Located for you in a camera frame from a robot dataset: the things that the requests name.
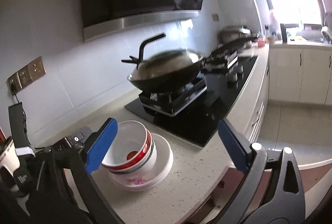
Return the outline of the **red banded white bowl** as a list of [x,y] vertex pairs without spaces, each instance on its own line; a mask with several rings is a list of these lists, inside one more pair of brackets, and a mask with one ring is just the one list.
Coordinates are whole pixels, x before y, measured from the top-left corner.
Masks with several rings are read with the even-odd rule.
[[118,132],[102,165],[114,173],[130,173],[147,162],[155,162],[156,149],[152,134],[138,121],[118,123]]

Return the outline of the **white bowl front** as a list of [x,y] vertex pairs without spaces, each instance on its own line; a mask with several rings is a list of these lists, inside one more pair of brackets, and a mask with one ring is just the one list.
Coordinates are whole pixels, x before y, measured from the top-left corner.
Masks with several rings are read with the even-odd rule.
[[156,163],[156,159],[157,159],[156,145],[155,141],[152,140],[151,150],[147,158],[143,160],[143,162],[139,163],[137,167],[134,167],[133,169],[124,172],[113,172],[110,169],[108,170],[113,175],[123,177],[126,180],[133,180],[136,178],[141,178],[144,175],[146,175],[149,171],[151,171],[152,168],[154,167],[154,164]]

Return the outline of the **white kitchen cabinets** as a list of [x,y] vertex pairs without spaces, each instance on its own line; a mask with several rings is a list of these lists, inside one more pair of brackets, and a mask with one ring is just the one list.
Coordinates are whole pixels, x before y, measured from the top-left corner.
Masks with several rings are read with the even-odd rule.
[[[241,56],[257,56],[254,67],[249,74],[240,100],[244,100],[242,111],[245,116],[245,136],[253,142],[257,139],[265,115],[268,100],[278,102],[324,103],[330,82],[331,70],[327,59],[331,49],[308,45],[265,45],[245,50]],[[322,70],[322,92],[319,100],[306,97],[304,78],[312,78],[310,71]]]

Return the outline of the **white box appliance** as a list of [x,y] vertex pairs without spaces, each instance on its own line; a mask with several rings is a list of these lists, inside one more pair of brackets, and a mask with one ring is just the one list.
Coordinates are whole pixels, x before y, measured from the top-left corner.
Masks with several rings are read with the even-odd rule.
[[1,144],[1,182],[3,182],[9,189],[16,188],[16,183],[13,178],[13,172],[20,166],[20,162],[15,152],[15,146],[10,136]]

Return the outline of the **black glass gas stove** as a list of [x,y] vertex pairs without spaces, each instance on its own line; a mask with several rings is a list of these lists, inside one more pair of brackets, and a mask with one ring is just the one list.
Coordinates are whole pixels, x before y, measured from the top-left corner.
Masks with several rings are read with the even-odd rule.
[[254,67],[256,55],[241,56],[235,69],[225,74],[212,71],[199,74],[176,94],[169,106],[165,96],[139,94],[125,109],[147,122],[200,147],[206,146],[239,98]]

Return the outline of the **black wok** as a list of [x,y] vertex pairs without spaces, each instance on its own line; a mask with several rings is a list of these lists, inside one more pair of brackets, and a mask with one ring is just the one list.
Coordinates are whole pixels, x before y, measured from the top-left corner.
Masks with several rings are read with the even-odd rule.
[[163,94],[173,92],[179,88],[185,86],[189,82],[192,82],[199,72],[202,70],[205,63],[212,63],[214,60],[220,61],[226,51],[236,51],[242,47],[248,41],[257,41],[258,37],[253,35],[244,38],[238,38],[222,47],[219,47],[211,52],[209,56],[204,56],[204,59],[200,64],[184,68],[182,70],[175,71],[170,74],[166,74],[159,78],[153,78],[148,80],[133,80],[132,73],[127,77],[127,80],[134,85],[136,88],[143,92],[152,94]]

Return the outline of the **steel wok lid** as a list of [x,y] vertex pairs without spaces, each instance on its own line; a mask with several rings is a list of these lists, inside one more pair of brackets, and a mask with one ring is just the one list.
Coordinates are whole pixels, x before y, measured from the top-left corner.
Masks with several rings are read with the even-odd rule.
[[184,68],[200,64],[204,56],[192,49],[170,49],[159,52],[149,59],[144,59],[145,47],[155,41],[166,37],[165,33],[144,40],[139,47],[138,58],[130,56],[121,60],[125,64],[136,65],[132,73],[133,80],[148,80],[159,78]]

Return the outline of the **gold wall socket panel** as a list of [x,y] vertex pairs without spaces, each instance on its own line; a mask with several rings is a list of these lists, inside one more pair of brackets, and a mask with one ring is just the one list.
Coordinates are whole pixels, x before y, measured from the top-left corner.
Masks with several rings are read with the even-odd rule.
[[45,74],[46,71],[43,65],[42,56],[37,57],[7,79],[11,95],[14,96]]

